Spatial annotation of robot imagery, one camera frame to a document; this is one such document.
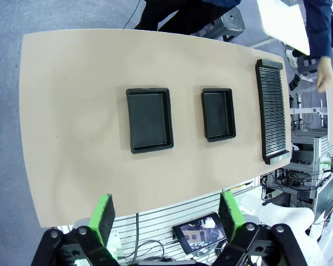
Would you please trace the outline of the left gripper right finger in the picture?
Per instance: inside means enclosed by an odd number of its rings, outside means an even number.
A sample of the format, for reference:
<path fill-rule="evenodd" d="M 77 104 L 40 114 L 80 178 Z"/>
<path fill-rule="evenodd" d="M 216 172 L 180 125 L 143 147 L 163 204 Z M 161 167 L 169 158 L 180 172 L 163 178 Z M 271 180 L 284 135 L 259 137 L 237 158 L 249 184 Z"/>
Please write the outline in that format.
<path fill-rule="evenodd" d="M 265 265 L 307 265 L 289 225 L 246 222 L 230 191 L 220 194 L 219 217 L 228 243 L 214 265 L 245 265 L 252 256 Z"/>

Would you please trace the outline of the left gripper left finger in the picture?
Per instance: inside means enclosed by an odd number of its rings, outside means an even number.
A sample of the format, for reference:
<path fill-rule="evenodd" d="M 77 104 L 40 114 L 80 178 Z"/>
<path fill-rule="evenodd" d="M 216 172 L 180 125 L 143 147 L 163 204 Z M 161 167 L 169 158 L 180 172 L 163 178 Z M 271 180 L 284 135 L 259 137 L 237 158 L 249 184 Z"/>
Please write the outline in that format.
<path fill-rule="evenodd" d="M 88 265 L 118 265 L 107 250 L 114 219 L 112 195 L 102 195 L 87 226 L 69 233 L 55 228 L 46 230 L 31 265 L 75 265 L 84 259 Z"/>

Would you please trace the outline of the bare hand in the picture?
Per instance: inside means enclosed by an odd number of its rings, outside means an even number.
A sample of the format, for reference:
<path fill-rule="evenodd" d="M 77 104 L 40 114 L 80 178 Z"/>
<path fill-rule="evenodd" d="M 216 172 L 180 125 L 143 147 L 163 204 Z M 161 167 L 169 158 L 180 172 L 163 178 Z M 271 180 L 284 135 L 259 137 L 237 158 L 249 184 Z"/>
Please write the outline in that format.
<path fill-rule="evenodd" d="M 333 80 L 333 69 L 331 58 L 323 56 L 320 58 L 317 66 L 317 91 L 324 93 Z"/>

